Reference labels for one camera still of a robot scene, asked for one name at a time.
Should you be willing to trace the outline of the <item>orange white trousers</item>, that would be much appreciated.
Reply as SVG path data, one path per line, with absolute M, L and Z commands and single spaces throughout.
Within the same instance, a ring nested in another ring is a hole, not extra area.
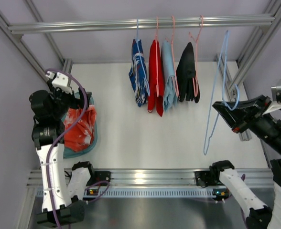
M 87 150 L 95 140 L 97 112 L 92 104 L 85 111 L 78 123 L 64 135 L 65 147 L 75 153 Z

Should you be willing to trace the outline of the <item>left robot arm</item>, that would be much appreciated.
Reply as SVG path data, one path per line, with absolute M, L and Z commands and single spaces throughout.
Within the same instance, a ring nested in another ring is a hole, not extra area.
M 34 112 L 32 140 L 39 157 L 42 181 L 42 211 L 37 224 L 51 229 L 61 228 L 84 220 L 83 196 L 86 185 L 94 175 L 90 162 L 73 165 L 69 181 L 64 169 L 65 125 L 62 117 L 69 108 L 84 108 L 91 93 L 79 89 L 79 98 L 56 88 L 50 93 L 39 90 L 29 97 Z

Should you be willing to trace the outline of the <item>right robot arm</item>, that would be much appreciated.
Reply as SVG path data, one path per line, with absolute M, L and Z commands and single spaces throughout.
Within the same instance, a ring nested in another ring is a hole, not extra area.
M 272 116 L 273 112 L 281 111 L 281 101 L 261 95 L 234 103 L 214 102 L 212 107 L 234 133 L 249 130 L 281 156 L 281 120 Z M 281 157 L 271 160 L 269 168 L 244 171 L 255 181 L 243 180 L 242 170 L 229 160 L 214 162 L 209 167 L 212 180 L 228 189 L 239 204 L 248 229 L 281 229 Z M 273 187 L 272 207 L 252 191 L 256 182 L 259 182 L 259 187 L 263 187 L 265 182 Z

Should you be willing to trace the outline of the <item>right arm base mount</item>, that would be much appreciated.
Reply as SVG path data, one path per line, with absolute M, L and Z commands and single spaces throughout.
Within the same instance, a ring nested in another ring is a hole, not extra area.
M 220 186 L 222 183 L 214 172 L 209 170 L 195 172 L 196 185 L 200 187 Z

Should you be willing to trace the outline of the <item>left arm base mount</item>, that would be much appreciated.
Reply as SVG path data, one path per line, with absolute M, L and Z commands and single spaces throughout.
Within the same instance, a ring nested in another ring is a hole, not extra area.
M 111 180 L 111 171 L 109 170 L 95 170 L 93 178 L 91 179 L 90 184 L 97 183 L 99 181 L 102 181 L 102 183 L 99 184 L 99 186 L 106 187 Z

